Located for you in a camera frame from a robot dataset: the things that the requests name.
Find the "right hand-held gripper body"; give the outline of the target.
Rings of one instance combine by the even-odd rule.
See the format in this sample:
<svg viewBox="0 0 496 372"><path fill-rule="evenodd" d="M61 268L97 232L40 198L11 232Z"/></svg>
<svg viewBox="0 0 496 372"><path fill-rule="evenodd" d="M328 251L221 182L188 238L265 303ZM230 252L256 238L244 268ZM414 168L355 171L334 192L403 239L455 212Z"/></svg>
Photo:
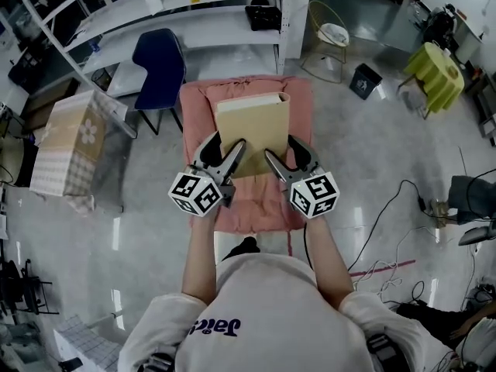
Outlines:
<svg viewBox="0 0 496 372"><path fill-rule="evenodd" d="M332 211L340 196L332 173L320 164L313 164L305 170L286 167L284 183L289 204L307 219Z"/></svg>

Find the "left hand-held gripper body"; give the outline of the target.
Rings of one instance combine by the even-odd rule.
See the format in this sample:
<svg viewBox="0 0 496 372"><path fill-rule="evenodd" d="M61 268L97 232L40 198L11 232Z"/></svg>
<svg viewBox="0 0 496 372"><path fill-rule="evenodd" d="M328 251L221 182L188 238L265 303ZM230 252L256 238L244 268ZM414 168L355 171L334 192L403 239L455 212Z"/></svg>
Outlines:
<svg viewBox="0 0 496 372"><path fill-rule="evenodd" d="M229 208L236 192L231 179L235 170L236 162L213 166L195 160L176 176L168 195L182 212L198 217L219 206Z"/></svg>

